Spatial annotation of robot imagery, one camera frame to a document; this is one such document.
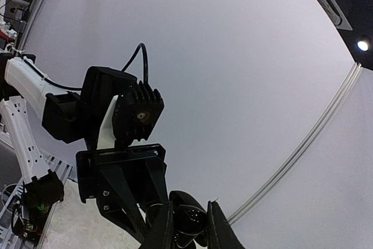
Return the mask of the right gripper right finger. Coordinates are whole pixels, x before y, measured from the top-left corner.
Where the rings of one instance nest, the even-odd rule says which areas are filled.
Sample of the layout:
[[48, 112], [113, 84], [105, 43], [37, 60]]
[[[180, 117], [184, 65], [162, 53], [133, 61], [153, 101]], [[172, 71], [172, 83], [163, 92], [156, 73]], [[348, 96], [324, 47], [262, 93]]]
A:
[[211, 249], [244, 249], [220, 205], [216, 201], [207, 204], [207, 247]]

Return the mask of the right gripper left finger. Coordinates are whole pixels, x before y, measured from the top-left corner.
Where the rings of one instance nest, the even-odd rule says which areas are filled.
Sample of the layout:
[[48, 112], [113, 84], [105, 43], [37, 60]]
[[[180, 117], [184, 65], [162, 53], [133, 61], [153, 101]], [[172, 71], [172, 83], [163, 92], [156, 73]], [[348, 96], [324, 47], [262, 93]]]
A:
[[146, 211], [146, 222], [150, 226], [142, 249], [174, 248], [173, 203], [154, 204]]

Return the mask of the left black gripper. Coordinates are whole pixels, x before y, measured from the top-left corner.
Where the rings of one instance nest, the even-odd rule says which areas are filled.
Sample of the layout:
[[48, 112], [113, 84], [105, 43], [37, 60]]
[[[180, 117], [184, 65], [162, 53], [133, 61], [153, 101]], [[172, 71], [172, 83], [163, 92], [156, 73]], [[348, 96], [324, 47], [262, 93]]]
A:
[[96, 198], [102, 217], [142, 243], [141, 208], [168, 202], [166, 150], [160, 144], [80, 151], [76, 154], [79, 195]]

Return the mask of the black earbud charging case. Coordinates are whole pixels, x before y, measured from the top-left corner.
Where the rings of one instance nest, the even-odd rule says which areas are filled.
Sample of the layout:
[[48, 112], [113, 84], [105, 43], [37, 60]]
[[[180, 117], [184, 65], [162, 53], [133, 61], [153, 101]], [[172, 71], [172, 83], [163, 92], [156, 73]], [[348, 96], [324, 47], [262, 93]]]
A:
[[174, 248], [207, 247], [207, 213], [200, 203], [183, 191], [171, 191]]

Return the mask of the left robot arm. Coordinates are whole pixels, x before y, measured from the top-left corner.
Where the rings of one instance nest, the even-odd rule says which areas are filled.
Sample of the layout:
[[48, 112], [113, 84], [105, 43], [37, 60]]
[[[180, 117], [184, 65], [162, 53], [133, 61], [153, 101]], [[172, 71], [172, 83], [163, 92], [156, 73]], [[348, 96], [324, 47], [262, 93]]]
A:
[[14, 235], [37, 243], [50, 209], [64, 198], [64, 185], [43, 159], [31, 133], [27, 108], [56, 140], [85, 141], [76, 154], [82, 201], [94, 199], [103, 217], [142, 243], [151, 221], [142, 218], [153, 206], [168, 204], [164, 161], [159, 145], [147, 140], [164, 108], [158, 90], [144, 78], [91, 66], [81, 88], [59, 85], [34, 64], [34, 56], [1, 55], [1, 118], [10, 134], [23, 180], [12, 209]]

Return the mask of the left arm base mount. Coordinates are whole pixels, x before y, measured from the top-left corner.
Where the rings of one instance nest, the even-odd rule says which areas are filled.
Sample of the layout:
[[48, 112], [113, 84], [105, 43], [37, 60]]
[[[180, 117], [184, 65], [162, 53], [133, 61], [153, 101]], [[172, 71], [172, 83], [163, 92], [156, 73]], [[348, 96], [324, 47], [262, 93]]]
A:
[[62, 202], [64, 195], [64, 185], [56, 172], [48, 170], [41, 178], [32, 177], [13, 206], [12, 233], [38, 243], [52, 206]]

